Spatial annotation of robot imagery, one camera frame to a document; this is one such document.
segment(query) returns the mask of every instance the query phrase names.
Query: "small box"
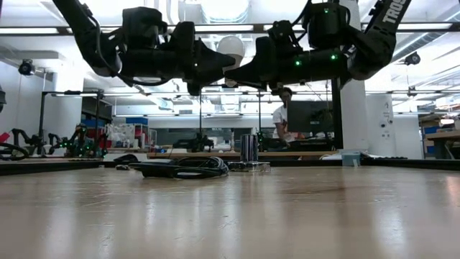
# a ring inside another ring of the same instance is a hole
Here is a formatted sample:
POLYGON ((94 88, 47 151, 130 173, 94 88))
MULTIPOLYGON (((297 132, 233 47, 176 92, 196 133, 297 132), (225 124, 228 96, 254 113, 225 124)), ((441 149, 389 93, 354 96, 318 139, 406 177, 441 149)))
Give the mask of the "small box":
POLYGON ((127 124, 142 124, 142 125, 148 125, 149 124, 149 119, 144 118, 144 117, 139 117, 139 118, 126 118, 126 123, 127 124))

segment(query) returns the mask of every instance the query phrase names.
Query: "computer monitor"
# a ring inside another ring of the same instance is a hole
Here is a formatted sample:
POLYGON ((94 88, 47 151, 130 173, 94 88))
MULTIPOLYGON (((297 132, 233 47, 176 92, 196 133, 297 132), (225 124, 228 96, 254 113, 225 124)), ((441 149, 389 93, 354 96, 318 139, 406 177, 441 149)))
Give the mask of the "computer monitor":
POLYGON ((332 102, 290 101, 287 103, 288 132, 333 132, 332 102))

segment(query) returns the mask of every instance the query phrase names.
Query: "metal cylinder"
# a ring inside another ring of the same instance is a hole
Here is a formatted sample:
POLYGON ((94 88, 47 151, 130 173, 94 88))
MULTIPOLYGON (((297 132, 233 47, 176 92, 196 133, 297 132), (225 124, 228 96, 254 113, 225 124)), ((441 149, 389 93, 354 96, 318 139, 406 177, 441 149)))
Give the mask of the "metal cylinder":
POLYGON ((259 160, 259 143, 256 135, 245 134, 240 138, 241 143, 241 161, 257 162, 259 160))

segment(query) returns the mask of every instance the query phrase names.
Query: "workbench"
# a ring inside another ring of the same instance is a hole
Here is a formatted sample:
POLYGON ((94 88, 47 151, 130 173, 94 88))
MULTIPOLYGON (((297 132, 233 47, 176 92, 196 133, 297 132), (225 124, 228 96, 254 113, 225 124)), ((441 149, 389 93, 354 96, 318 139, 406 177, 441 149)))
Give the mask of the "workbench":
MULTIPOLYGON (((334 155, 337 151, 318 152, 260 152, 261 160, 274 158, 301 158, 301 160, 317 160, 324 155, 334 155)), ((239 153, 148 153, 147 157, 154 158, 189 158, 189 157, 219 157, 225 160, 239 160, 239 153)))
POLYGON ((427 134, 425 138, 434 142, 436 159, 454 159, 449 149, 446 147, 446 142, 460 141, 460 130, 427 134))

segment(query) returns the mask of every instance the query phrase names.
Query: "desk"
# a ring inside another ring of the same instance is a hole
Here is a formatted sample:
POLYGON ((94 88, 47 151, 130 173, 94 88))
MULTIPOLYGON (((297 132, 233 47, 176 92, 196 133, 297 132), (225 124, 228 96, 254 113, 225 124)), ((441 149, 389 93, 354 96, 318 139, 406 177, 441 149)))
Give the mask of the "desk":
POLYGON ((449 149, 446 147, 446 142, 449 140, 460 140, 460 130, 437 132, 433 134, 427 134, 425 137, 427 140, 432 140, 434 142, 434 152, 436 159, 453 159, 449 149))
MULTIPOLYGON (((337 151, 318 151, 318 152, 260 152, 259 157, 301 157, 302 160, 320 158, 323 155, 337 154, 337 151)), ((220 157, 239 159, 239 153, 148 153, 148 158, 189 158, 189 157, 220 157)))
POLYGON ((8 176, 0 251, 35 259, 458 258, 458 182, 453 172, 364 166, 189 181, 107 168, 8 176))

